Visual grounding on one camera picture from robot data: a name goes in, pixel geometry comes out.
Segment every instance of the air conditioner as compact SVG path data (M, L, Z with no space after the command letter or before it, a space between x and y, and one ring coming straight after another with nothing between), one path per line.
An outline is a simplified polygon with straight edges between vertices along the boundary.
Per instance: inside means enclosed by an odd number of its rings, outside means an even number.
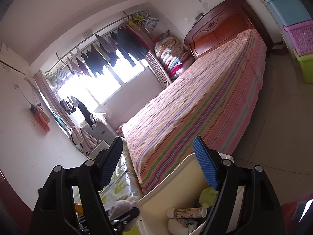
M6 70L12 68L23 74L29 68L28 62L3 42L0 43L0 64Z

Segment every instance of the curtain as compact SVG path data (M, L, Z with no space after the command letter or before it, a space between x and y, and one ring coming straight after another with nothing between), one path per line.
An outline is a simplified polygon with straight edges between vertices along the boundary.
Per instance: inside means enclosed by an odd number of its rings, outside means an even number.
M50 107L60 117L60 119L62 119L67 127L70 128L74 144L82 144L83 149L87 153L90 153L96 147L98 141L86 131L75 125L70 116L61 106L60 102L57 100L41 71L38 71L35 74L34 79Z
M160 64L159 60L155 55L149 51L146 56L146 61L149 65L149 68L152 70L156 78L159 80L163 89L166 89L171 83L171 79L164 70L163 66Z

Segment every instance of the striped bedspread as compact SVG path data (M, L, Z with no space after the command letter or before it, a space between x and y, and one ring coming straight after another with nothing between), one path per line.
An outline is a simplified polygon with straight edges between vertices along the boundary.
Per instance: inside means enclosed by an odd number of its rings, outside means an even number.
M189 154L200 135L231 155L262 88L266 46L255 29L211 51L122 128L146 194Z

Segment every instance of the blue gripper pad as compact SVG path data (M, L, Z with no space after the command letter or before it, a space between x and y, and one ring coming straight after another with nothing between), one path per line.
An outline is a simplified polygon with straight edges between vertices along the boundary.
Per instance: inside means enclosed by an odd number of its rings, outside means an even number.
M99 188L101 190L110 183L122 152L123 140L120 137L116 137L98 164L98 167L101 169L101 179L99 181Z
M201 167L205 180L208 183L208 185L211 185L214 188L214 190L218 191L219 189L219 181L217 180L218 171L212 159L209 157L207 149L208 149L207 146L205 145L200 136L194 138L193 151L195 152L195 155L197 157L198 163Z

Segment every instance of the red door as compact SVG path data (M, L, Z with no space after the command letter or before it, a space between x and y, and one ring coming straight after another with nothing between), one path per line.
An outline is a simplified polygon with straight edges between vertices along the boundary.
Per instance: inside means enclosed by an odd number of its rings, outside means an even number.
M32 211L13 190L4 174L0 170L0 205L4 208L14 224L25 235L28 234Z

